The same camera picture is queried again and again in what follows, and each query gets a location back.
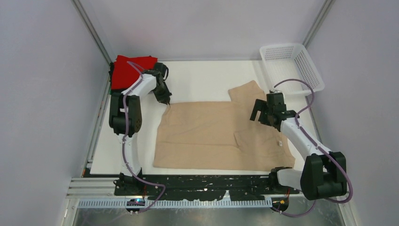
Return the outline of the beige t shirt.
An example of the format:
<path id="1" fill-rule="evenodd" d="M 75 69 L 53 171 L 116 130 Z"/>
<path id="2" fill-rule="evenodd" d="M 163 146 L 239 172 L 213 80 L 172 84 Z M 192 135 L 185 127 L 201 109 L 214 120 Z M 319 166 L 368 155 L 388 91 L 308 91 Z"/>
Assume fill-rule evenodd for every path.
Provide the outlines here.
<path id="1" fill-rule="evenodd" d="M 264 91 L 250 81 L 228 91 L 230 101 L 171 104 L 158 126 L 154 167 L 196 170 L 270 171 L 293 167 L 287 138 L 251 121 Z"/>

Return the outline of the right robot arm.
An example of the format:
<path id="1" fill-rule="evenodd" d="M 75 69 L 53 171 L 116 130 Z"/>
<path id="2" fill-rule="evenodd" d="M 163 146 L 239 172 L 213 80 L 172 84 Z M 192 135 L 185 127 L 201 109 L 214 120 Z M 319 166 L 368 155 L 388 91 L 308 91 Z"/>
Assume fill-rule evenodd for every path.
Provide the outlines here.
<path id="1" fill-rule="evenodd" d="M 307 132 L 299 114 L 288 110 L 281 92 L 266 95 L 266 100 L 256 99 L 250 120 L 275 128 L 294 145 L 304 159 L 302 170 L 277 167 L 269 174 L 269 188 L 281 193 L 287 187 L 301 191 L 310 200 L 329 199 L 348 195 L 353 187 L 346 173 L 346 158 L 341 152 L 332 152 Z"/>

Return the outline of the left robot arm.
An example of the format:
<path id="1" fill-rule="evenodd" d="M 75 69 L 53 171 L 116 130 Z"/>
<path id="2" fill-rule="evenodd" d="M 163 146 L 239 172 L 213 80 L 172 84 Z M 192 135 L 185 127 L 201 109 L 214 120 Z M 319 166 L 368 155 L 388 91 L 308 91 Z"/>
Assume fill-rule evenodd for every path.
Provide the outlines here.
<path id="1" fill-rule="evenodd" d="M 122 168 L 121 175 L 131 177 L 126 183 L 126 189 L 133 195 L 144 190 L 144 184 L 156 188 L 165 188 L 165 185 L 148 182 L 138 174 L 142 170 L 138 158 L 138 132 L 143 119 L 141 99 L 152 93 L 156 100 L 170 105 L 172 93 L 166 85 L 168 67 L 163 63 L 155 63 L 152 69 L 139 70 L 139 65 L 128 61 L 128 65 L 139 73 L 137 81 L 120 93 L 111 95 L 109 110 L 109 125 L 121 142 Z"/>

